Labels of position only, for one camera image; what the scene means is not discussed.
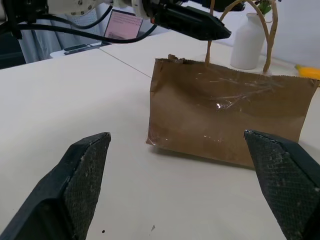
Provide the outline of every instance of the yellow object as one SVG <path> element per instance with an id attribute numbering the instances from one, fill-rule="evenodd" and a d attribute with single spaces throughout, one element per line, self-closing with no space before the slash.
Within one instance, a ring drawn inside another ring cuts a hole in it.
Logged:
<path id="1" fill-rule="evenodd" d="M 295 68 L 300 77 L 320 80 L 320 69 L 318 68 L 301 65 L 295 65 Z"/>

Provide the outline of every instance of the green leaf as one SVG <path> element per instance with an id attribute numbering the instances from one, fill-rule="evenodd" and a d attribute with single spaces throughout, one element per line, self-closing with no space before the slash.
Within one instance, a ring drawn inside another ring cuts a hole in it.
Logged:
<path id="1" fill-rule="evenodd" d="M 265 9 L 264 9 L 264 12 L 262 13 L 263 15 L 266 15 L 268 12 L 270 12 L 272 9 L 271 6 L 267 6 Z"/>

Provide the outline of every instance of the black cable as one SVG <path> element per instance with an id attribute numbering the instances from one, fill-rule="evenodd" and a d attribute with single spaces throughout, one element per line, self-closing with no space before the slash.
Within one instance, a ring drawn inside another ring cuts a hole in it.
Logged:
<path id="1" fill-rule="evenodd" d="M 95 39 L 98 41 L 106 41 L 109 43 L 114 44 L 131 44 L 138 42 L 147 36 L 149 36 L 157 27 L 157 25 L 153 25 L 147 32 L 145 32 L 143 35 L 132 38 L 132 39 L 114 39 L 104 36 L 99 36 L 95 34 L 91 34 L 84 31 L 74 30 L 66 27 L 60 27 L 60 26 L 50 26 L 50 25 L 41 25 L 41 24 L 18 24 L 18 29 L 20 30 L 46 30 L 46 31 L 54 31 L 54 32 L 60 32 L 60 33 L 66 33 L 66 34 L 74 34 L 78 36 L 82 36 L 85 38 Z"/>
<path id="2" fill-rule="evenodd" d="M 104 12 L 104 14 L 98 20 L 96 20 L 95 22 L 93 22 L 89 25 L 86 25 L 86 26 L 80 26 L 80 25 L 73 23 L 72 21 L 69 21 L 69 20 L 64 19 L 62 17 L 50 15 L 50 14 L 39 15 L 39 16 L 37 16 L 37 19 L 52 20 L 52 21 L 57 21 L 57 22 L 64 23 L 64 24 L 70 24 L 71 26 L 73 26 L 77 29 L 90 29 L 90 28 L 94 27 L 95 25 L 101 23 L 101 21 L 108 16 L 108 14 L 110 13 L 111 10 L 112 10 L 112 6 L 109 6 L 108 9 Z"/>
<path id="3" fill-rule="evenodd" d="M 13 1 L 11 1 L 11 0 L 3 0 L 2 4 L 3 4 L 4 11 L 5 11 L 5 14 L 6 14 L 6 17 L 7 17 L 6 23 L 7 23 L 7 25 L 9 25 L 12 35 L 16 39 L 22 39 L 22 33 L 18 28 L 18 21 L 16 19 L 16 14 L 15 14 L 14 6 L 13 6 Z"/>

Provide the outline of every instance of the textured gripper pad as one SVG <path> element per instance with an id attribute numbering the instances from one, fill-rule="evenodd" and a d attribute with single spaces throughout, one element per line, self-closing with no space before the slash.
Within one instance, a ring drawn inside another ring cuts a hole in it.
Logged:
<path id="1" fill-rule="evenodd" d="M 285 237 L 305 240 L 319 207 L 320 188 L 282 144 L 272 135 L 263 134 L 251 130 L 245 133 L 262 193 Z M 304 151 L 297 143 L 292 144 Z"/>
<path id="2" fill-rule="evenodd" d="M 78 240 L 86 239 L 95 214 L 107 147 L 105 141 L 98 141 L 88 148 L 63 193 L 64 204 Z"/>

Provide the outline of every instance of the brown paper bag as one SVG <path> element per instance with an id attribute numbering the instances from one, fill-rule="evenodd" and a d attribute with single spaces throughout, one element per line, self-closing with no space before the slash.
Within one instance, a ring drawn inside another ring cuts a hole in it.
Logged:
<path id="1" fill-rule="evenodd" d="M 298 142 L 318 85 L 308 78 L 246 73 L 172 56 L 157 59 L 146 142 L 253 167 L 244 131 Z"/>

